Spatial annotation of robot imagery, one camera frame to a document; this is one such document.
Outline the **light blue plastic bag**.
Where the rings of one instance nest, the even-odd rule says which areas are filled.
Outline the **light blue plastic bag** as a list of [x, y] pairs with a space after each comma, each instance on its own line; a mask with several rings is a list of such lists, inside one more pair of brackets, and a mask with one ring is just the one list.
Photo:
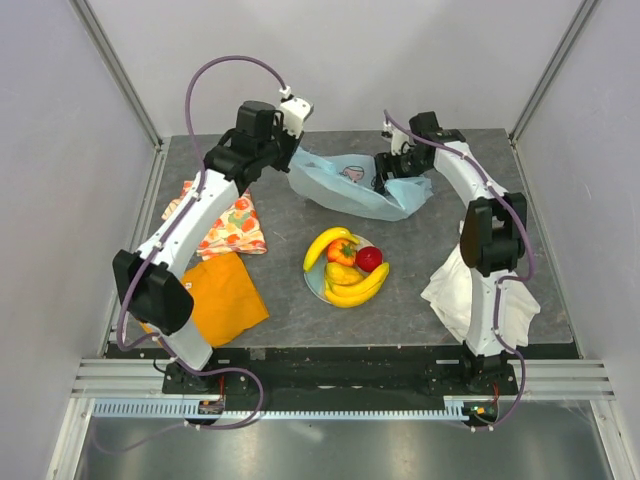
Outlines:
[[390, 179], [376, 192], [374, 158], [363, 154], [320, 156], [300, 148], [287, 179], [295, 193], [324, 208], [390, 222], [409, 218], [433, 195], [424, 176]]

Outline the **red apple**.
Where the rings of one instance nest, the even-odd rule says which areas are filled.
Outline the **red apple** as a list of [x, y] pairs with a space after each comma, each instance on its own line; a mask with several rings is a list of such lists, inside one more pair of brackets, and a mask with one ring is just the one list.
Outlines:
[[383, 253], [375, 246], [365, 246], [357, 251], [355, 264], [366, 273], [373, 272], [383, 262]]

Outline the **single yellow banana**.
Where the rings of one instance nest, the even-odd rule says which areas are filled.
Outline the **single yellow banana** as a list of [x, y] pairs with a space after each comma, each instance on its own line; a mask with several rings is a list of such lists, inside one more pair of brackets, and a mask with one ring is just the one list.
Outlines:
[[329, 246], [331, 242], [338, 239], [344, 239], [354, 244], [360, 241], [345, 227], [332, 227], [322, 232], [311, 243], [303, 260], [303, 271], [310, 272], [321, 253]]

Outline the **yellow banana bunch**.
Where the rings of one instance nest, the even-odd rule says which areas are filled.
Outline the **yellow banana bunch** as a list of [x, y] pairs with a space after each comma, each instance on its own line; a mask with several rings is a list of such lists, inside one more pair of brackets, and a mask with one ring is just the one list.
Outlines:
[[325, 278], [324, 269], [324, 296], [326, 300], [338, 308], [354, 308], [372, 299], [381, 289], [387, 276], [390, 273], [390, 265], [383, 262], [378, 268], [364, 279], [351, 286], [340, 286], [328, 282]]

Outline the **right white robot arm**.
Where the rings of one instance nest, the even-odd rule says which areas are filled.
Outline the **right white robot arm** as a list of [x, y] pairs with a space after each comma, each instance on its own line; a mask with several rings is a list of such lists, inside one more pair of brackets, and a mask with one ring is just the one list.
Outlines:
[[507, 281], [528, 281], [535, 270], [527, 235], [527, 200], [499, 185], [471, 153], [457, 129], [444, 129], [433, 112], [415, 115], [407, 128], [384, 113], [382, 136], [390, 151], [374, 157], [373, 188], [435, 170], [453, 187], [466, 215], [459, 250], [472, 283], [471, 320], [463, 343], [476, 357], [512, 352], [502, 338]]

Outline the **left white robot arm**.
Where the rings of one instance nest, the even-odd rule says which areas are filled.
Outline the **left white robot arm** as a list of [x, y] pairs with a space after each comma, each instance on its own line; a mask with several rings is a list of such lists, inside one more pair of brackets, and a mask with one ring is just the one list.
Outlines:
[[300, 97], [279, 106], [244, 102], [235, 127], [206, 153], [203, 171], [177, 209], [135, 251], [121, 250], [113, 259], [120, 314], [149, 326], [187, 365], [185, 382], [198, 393], [215, 389], [220, 371], [208, 362], [213, 349], [192, 318], [194, 299], [181, 279], [213, 223], [263, 169], [288, 171], [312, 112], [312, 103]]

